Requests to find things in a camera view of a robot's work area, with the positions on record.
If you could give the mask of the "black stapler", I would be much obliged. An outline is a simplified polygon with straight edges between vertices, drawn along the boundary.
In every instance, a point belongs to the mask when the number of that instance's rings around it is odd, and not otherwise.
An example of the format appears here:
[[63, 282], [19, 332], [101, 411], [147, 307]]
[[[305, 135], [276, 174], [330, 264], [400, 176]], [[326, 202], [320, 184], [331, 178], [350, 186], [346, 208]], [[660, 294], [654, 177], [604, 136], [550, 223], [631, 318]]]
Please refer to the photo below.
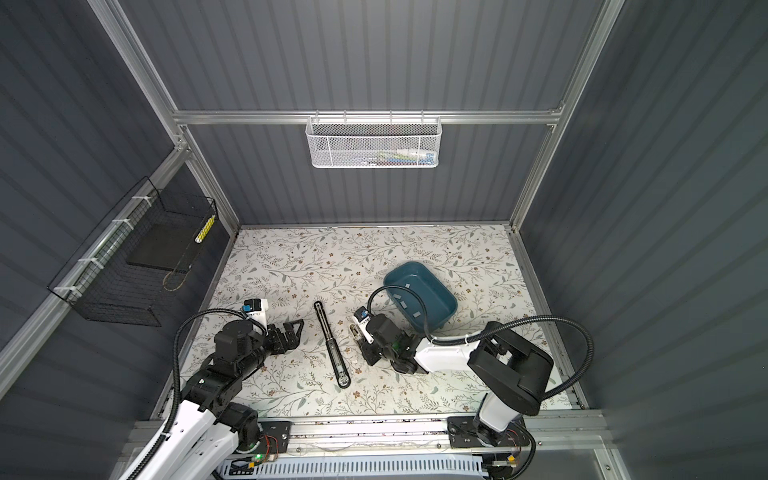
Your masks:
[[326, 349], [337, 385], [341, 389], [349, 388], [351, 386], [351, 377], [336, 338], [331, 331], [330, 322], [328, 321], [324, 305], [321, 301], [317, 300], [313, 303], [313, 308], [323, 331]]

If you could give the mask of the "beige mini stapler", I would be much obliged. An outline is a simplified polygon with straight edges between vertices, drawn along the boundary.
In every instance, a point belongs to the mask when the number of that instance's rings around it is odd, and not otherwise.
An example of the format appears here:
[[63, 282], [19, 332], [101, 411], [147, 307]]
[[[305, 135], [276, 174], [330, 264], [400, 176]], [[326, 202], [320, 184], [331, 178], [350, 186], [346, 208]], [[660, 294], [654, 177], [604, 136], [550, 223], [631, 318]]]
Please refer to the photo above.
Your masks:
[[350, 332], [351, 332], [354, 340], [357, 343], [361, 343], [361, 342], [364, 341], [364, 337], [363, 337], [361, 331], [359, 330], [359, 328], [356, 325], [350, 325], [349, 329], [350, 329]]

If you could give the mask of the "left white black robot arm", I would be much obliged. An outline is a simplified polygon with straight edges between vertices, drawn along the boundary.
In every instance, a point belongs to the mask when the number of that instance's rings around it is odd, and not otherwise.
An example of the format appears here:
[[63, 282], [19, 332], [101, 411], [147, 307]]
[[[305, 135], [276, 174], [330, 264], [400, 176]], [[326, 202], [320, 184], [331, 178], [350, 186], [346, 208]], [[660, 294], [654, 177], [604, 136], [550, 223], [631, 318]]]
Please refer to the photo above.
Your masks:
[[181, 381], [180, 361], [173, 361], [170, 412], [123, 479], [220, 479], [220, 466], [229, 457], [253, 468], [287, 452], [291, 423], [262, 425], [257, 411], [235, 397], [269, 356], [298, 348], [304, 321], [276, 327], [257, 320], [252, 310], [214, 308], [182, 325], [208, 314], [235, 319], [214, 336], [214, 352], [186, 382]]

